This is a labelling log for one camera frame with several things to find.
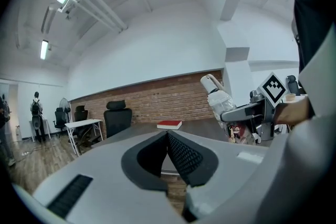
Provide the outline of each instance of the red book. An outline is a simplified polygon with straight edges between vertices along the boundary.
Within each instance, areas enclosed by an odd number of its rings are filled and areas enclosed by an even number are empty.
[[[182,121],[161,121],[156,126],[158,129],[178,130],[182,125]]]

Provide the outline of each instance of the white desk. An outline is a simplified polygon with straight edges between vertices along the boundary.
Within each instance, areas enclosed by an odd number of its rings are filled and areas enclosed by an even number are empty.
[[[100,122],[101,121],[102,120],[89,119],[89,120],[85,120],[85,121],[75,121],[75,122],[70,122],[70,123],[65,124],[65,126],[67,127],[67,131],[68,131],[68,135],[69,135],[69,138],[70,138],[72,149],[73,149],[74,153],[77,154],[77,156],[79,156],[79,152],[78,152],[78,148],[75,144],[74,137],[72,135],[74,133],[75,128],[86,126],[86,125],[92,125],[94,135],[97,136],[96,129],[99,130],[101,140],[103,140],[103,135],[101,133],[101,128],[100,128]]]
[[[48,135],[49,135],[49,139],[51,139],[51,137],[50,137],[50,129],[49,129],[49,124],[48,124],[48,120],[47,119],[45,119],[45,118],[42,118],[42,120],[43,120],[43,128],[45,127],[45,126],[47,126],[47,133],[48,133]],[[33,126],[33,122],[30,120],[29,121],[29,123],[30,123],[30,126],[31,126],[31,138],[33,139],[33,142],[35,142],[35,139],[34,139],[34,136],[35,136],[35,128],[34,128],[34,126]]]

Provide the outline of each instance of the floor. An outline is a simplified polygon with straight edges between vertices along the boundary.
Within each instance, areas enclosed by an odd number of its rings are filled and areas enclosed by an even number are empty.
[[[76,157],[68,136],[60,138],[52,136],[46,142],[21,141],[12,143],[12,150],[16,164],[9,168],[9,174],[14,183],[23,187],[32,194],[38,185],[49,175],[61,169]],[[90,148],[81,147],[82,154]],[[179,176],[162,175],[162,179],[168,183],[168,199],[178,213],[182,213],[186,184]]]

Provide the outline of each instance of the standing fan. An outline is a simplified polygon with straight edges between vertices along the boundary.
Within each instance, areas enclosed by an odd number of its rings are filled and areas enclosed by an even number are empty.
[[[59,102],[59,107],[63,108],[63,111],[67,114],[67,120],[68,120],[68,122],[70,122],[70,120],[71,120],[71,113],[70,113],[71,108],[70,108],[70,104],[69,104],[68,100],[63,98]]]

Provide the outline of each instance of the hand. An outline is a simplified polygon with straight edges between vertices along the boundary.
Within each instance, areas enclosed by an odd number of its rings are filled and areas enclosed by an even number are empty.
[[[276,107],[274,124],[297,125],[309,118],[309,99],[295,103],[280,103]]]

